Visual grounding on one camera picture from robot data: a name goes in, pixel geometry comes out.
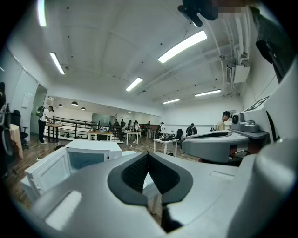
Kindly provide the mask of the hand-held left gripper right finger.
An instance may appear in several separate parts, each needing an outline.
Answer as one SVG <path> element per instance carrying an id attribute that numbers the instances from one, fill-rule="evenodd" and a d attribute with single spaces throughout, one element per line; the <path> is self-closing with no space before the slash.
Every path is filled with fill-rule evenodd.
<path id="1" fill-rule="evenodd" d="M 229 227 L 248 186 L 255 155 L 239 167 L 190 161 L 156 153 L 187 170 L 193 186 L 184 199 L 167 206 L 170 217 L 182 226 L 166 233 L 162 228 L 149 238 L 229 238 Z"/>

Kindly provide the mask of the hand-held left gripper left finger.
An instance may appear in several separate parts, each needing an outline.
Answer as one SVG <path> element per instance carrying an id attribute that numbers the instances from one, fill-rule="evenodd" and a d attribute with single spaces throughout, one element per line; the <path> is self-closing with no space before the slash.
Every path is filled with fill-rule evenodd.
<path id="1" fill-rule="evenodd" d="M 110 171 L 137 154 L 90 165 L 52 187 L 33 205 L 31 220 L 49 238 L 160 238 L 165 231 L 145 206 L 127 205 L 108 187 Z"/>

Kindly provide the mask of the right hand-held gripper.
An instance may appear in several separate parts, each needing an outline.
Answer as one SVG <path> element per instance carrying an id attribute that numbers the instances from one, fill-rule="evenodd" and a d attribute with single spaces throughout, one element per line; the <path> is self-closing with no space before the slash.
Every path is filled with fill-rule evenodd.
<path id="1" fill-rule="evenodd" d="M 259 125 L 256 133 L 230 131 L 252 139 L 267 137 L 270 143 L 298 138 L 298 57 L 275 91 L 249 106 L 244 111 L 245 120 Z"/>

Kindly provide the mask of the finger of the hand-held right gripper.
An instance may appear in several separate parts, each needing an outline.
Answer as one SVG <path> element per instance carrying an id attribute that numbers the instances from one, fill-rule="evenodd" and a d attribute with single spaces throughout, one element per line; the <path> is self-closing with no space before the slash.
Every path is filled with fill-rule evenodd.
<path id="1" fill-rule="evenodd" d="M 181 150 L 190 156 L 214 163 L 232 161 L 235 152 L 245 156 L 249 138 L 230 131 L 209 132 L 187 136 L 181 140 Z"/>

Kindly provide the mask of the white microwave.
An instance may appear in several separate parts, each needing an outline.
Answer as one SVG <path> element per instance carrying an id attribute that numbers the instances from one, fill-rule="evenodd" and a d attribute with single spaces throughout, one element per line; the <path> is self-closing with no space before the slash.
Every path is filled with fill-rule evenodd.
<path id="1" fill-rule="evenodd" d="M 116 142 L 75 139 L 25 170 L 21 186 L 31 203 L 78 170 L 134 151 L 122 151 Z"/>

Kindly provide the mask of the small white table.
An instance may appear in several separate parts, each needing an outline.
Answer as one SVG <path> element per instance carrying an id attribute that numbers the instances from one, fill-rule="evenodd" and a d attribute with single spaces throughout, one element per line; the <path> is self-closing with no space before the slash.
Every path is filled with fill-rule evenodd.
<path id="1" fill-rule="evenodd" d="M 129 136 L 130 135 L 136 135 L 136 141 L 135 141 L 135 143 L 138 144 L 139 132 L 133 132 L 133 131 L 128 131 L 128 130 L 123 130 L 122 133 L 126 134 L 126 145 L 128 145 L 128 141 L 129 141 Z"/>
<path id="2" fill-rule="evenodd" d="M 178 140 L 174 139 L 174 140 L 162 140 L 162 139 L 153 139 L 154 141 L 154 148 L 153 148 L 153 152 L 156 152 L 156 144 L 163 144 L 164 145 L 164 154 L 167 154 L 167 147 L 169 144 L 173 144 L 175 146 L 175 151 L 174 151 L 174 157 L 177 156 L 177 146 L 178 146 Z"/>

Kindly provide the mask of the white air conditioner unit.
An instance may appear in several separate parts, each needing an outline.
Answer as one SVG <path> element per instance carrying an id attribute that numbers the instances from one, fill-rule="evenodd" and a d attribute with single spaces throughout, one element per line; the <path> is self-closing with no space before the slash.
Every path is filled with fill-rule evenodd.
<path id="1" fill-rule="evenodd" d="M 243 60 L 242 64 L 236 65 L 234 63 L 228 63 L 227 67 L 226 81 L 228 83 L 243 83 L 247 80 L 250 64 L 247 60 Z"/>

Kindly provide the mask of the wooden-top table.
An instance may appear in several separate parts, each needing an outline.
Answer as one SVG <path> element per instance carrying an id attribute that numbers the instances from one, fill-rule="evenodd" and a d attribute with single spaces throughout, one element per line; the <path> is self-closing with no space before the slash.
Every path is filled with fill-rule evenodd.
<path id="1" fill-rule="evenodd" d="M 107 137 L 107 141 L 112 141 L 112 132 L 104 132 L 104 131 L 100 131 L 100 130 L 89 130 L 88 131 L 88 140 L 91 140 L 91 136 L 97 136 L 97 135 L 103 135 Z"/>

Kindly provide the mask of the black metal railing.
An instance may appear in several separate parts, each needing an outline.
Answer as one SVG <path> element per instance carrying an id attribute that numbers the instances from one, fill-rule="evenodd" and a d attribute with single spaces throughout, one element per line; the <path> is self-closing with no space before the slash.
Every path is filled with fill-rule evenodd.
<path id="1" fill-rule="evenodd" d="M 99 125 L 96 122 L 82 121 L 75 119 L 67 119 L 53 116 L 52 122 L 61 125 L 58 128 L 59 139 L 88 139 L 90 130 L 98 129 Z"/>

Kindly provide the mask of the tall wooden table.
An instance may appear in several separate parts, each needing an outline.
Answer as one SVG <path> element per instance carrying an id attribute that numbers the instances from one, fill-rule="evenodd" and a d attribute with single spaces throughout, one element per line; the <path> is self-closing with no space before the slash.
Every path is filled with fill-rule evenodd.
<path id="1" fill-rule="evenodd" d="M 47 128 L 47 138 L 49 142 L 58 143 L 58 129 L 61 128 L 60 124 L 50 124 L 46 123 Z"/>

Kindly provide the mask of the white ceiling pipes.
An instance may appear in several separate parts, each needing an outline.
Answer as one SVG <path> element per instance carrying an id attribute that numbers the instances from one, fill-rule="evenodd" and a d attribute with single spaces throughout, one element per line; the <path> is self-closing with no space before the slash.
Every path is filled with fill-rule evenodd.
<path id="1" fill-rule="evenodd" d="M 249 59 L 250 54 L 250 23 L 248 12 L 235 15 L 239 47 L 236 48 L 237 64 Z"/>

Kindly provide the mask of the black office chair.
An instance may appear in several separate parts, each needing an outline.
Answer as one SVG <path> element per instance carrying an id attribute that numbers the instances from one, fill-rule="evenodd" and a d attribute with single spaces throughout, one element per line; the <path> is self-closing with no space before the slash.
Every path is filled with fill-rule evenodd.
<path id="1" fill-rule="evenodd" d="M 26 138 L 28 137 L 28 134 L 26 133 L 28 127 L 23 127 L 23 130 L 20 130 L 20 140 L 21 140 L 21 145 L 22 147 L 24 147 L 25 149 L 29 149 L 29 145 L 28 142 L 26 140 Z"/>

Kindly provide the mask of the round table with beige cloth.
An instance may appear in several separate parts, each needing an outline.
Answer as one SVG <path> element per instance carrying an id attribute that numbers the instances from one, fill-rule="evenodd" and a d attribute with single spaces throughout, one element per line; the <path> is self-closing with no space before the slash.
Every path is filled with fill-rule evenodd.
<path id="1" fill-rule="evenodd" d="M 23 159 L 23 149 L 21 145 L 21 139 L 20 139 L 20 128 L 17 125 L 10 124 L 10 138 L 13 143 L 14 152 L 16 153 L 16 156 L 18 159 Z"/>

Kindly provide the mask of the group of ceiling light bars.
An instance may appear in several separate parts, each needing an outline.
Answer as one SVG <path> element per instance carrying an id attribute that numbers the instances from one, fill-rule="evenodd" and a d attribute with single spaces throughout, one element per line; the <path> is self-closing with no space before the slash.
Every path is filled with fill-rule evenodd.
<path id="1" fill-rule="evenodd" d="M 212 78 L 202 60 L 219 30 L 196 27 L 176 0 L 37 0 L 37 18 L 65 79 L 87 76 L 151 102 Z"/>

